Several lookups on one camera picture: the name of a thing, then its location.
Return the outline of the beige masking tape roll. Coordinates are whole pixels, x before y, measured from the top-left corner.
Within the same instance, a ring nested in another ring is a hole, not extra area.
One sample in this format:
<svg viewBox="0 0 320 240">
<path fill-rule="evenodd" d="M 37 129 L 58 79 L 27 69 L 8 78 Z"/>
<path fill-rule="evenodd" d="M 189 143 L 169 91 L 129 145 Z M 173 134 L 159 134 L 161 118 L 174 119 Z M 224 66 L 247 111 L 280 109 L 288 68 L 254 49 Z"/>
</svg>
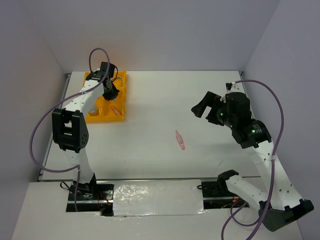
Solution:
<svg viewBox="0 0 320 240">
<path fill-rule="evenodd" d="M 112 83 L 116 88 L 120 88 L 124 84 L 124 79 L 121 76 L 114 77 Z"/>
</svg>

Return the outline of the clear round pin jar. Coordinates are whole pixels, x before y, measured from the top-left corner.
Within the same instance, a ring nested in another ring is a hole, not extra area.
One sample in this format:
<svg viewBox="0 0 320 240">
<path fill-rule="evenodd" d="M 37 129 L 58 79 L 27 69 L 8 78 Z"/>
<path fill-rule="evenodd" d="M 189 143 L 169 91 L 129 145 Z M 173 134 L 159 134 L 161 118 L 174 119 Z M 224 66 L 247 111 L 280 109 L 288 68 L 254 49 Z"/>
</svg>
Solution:
<svg viewBox="0 0 320 240">
<path fill-rule="evenodd" d="M 97 116 L 97 115 L 99 114 L 99 108 L 98 108 L 98 106 L 97 106 L 96 104 L 94 104 L 94 105 L 90 108 L 90 110 L 88 111 L 88 114 L 89 114 L 90 116 Z"/>
</svg>

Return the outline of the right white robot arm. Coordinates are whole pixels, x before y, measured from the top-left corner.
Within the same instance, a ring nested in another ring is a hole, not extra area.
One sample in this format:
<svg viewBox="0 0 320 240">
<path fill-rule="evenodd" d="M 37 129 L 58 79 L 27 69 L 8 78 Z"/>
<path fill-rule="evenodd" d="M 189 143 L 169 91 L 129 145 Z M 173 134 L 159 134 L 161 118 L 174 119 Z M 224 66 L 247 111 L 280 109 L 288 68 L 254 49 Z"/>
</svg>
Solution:
<svg viewBox="0 0 320 240">
<path fill-rule="evenodd" d="M 239 196 L 264 217 L 263 225 L 275 232 L 310 213 L 314 206 L 297 192 L 279 158 L 272 155 L 271 135 L 262 121 L 252 118 L 250 106 L 249 98 L 242 92 L 219 96 L 209 91 L 191 108 L 191 112 L 201 118 L 205 109 L 210 107 L 206 117 L 208 122 L 230 128 L 232 137 L 256 166 L 265 187 L 273 187 L 267 204 L 268 194 L 247 182 L 235 170 L 225 171 L 217 179 L 217 190 L 221 195 L 233 193 Z"/>
</svg>

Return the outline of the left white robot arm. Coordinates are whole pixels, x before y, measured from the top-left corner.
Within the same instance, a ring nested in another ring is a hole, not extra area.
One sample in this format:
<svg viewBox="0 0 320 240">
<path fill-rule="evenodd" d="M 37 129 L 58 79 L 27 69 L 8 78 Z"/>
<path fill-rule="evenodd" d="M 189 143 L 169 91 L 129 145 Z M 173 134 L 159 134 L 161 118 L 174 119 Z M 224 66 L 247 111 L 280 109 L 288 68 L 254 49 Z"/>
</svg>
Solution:
<svg viewBox="0 0 320 240">
<path fill-rule="evenodd" d="M 117 98 L 119 90 L 112 81 L 115 69 L 114 64 L 102 62 L 99 69 L 86 77 L 80 95 L 52 112 L 53 141 L 72 167 L 79 166 L 80 172 L 74 175 L 73 185 L 88 200 L 97 196 L 98 187 L 86 153 L 89 131 L 85 118 L 98 98 L 104 97 L 107 101 Z"/>
</svg>

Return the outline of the yellow four-compartment tray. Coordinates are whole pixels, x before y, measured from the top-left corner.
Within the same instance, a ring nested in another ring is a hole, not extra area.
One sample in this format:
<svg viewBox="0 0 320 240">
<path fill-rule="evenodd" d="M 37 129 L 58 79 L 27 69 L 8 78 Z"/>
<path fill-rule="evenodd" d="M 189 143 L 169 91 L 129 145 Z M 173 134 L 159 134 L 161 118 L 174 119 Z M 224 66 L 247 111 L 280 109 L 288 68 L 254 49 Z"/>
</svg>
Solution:
<svg viewBox="0 0 320 240">
<path fill-rule="evenodd" d="M 127 72 L 120 71 L 113 82 L 119 90 L 115 100 L 99 97 L 86 116 L 87 123 L 120 122 L 125 120 L 127 97 Z"/>
</svg>

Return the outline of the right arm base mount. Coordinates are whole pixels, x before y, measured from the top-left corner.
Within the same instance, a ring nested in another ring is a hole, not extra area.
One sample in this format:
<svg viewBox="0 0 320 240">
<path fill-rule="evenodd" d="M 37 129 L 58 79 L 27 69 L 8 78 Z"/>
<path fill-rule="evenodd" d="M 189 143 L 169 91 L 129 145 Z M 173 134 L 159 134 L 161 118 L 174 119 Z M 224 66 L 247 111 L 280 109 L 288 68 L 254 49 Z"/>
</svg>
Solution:
<svg viewBox="0 0 320 240">
<path fill-rule="evenodd" d="M 202 192 L 203 208 L 212 209 L 230 209 L 232 204 L 239 208 L 244 201 L 234 193 L 220 189 L 217 181 L 202 181 L 197 189 Z"/>
</svg>

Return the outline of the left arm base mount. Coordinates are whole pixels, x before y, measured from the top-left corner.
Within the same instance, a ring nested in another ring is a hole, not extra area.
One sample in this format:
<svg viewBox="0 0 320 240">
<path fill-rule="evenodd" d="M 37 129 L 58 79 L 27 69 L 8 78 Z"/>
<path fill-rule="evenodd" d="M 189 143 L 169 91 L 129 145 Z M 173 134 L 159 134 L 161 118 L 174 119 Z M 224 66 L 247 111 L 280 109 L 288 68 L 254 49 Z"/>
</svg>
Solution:
<svg viewBox="0 0 320 240">
<path fill-rule="evenodd" d="M 114 216 L 114 184 L 98 184 L 95 193 L 85 193 L 78 190 L 75 205 L 75 186 L 61 181 L 60 188 L 68 191 L 67 204 L 65 211 L 67 213 L 75 212 L 96 212 L 103 217 Z"/>
</svg>

